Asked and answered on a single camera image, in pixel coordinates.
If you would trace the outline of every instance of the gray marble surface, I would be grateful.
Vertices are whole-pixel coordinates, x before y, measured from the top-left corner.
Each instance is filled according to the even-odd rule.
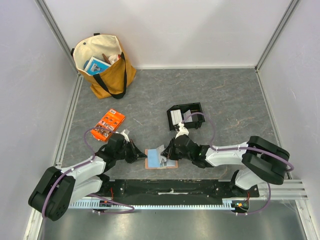
[[[129,137],[141,150],[169,143],[166,111],[173,105],[200,102],[203,112],[216,126],[216,146],[245,142],[252,135],[276,143],[271,121],[254,69],[155,69],[138,70],[122,99],[97,99],[84,80],[76,106],[63,167],[77,164],[90,156],[83,141],[85,130],[110,109],[126,116],[119,128],[130,130]],[[213,130],[208,122],[190,129],[197,144],[208,144]],[[87,135],[95,151],[102,142]],[[222,165],[201,169],[180,160],[175,169],[145,169],[145,161],[132,164],[118,161],[107,175],[117,179],[230,179],[236,166]]]

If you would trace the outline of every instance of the red wire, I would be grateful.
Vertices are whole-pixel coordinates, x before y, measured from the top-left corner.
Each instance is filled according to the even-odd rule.
[[[110,191],[111,191],[111,200],[114,199],[114,192],[112,191],[112,187],[110,188]]]
[[[250,199],[250,193],[247,192],[247,194],[248,194],[248,197],[246,198],[245,203],[249,202],[249,199]]]

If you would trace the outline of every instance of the white label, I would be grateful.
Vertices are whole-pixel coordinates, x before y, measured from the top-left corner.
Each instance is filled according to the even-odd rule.
[[[182,122],[182,115],[180,109],[170,111],[171,118],[172,118],[172,124],[177,125],[178,123]]]
[[[192,122],[192,116],[187,118],[191,114],[191,111],[188,110],[183,114],[184,122],[185,123],[191,123]]]
[[[165,150],[165,145],[161,145],[156,148],[156,152],[158,153],[158,160],[161,167],[163,167],[164,163],[167,162],[167,158],[162,156],[161,153]]]

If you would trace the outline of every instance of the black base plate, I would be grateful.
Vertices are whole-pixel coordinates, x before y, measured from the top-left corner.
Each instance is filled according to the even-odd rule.
[[[114,201],[129,205],[220,205],[222,198],[246,198],[248,194],[235,196],[229,188],[230,182],[219,180],[151,180],[116,179],[103,183],[100,196],[111,197]],[[251,198],[259,197],[258,186],[248,190]]]

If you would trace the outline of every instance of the black box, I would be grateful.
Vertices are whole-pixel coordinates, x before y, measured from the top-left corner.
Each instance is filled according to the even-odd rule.
[[[189,110],[192,114],[196,113],[196,112],[202,113],[202,108],[201,108],[200,102],[173,105],[169,110],[166,111],[166,114],[168,116],[170,131],[175,130],[175,126],[173,125],[173,121],[172,121],[172,117],[171,117],[171,111],[174,111],[174,110],[181,111],[182,120],[184,120],[184,113],[186,113]],[[192,122],[185,122],[184,123],[184,126],[187,129],[198,129],[201,127],[202,123],[205,122],[205,117],[202,115],[199,115],[199,114],[195,114],[191,118],[192,118]]]

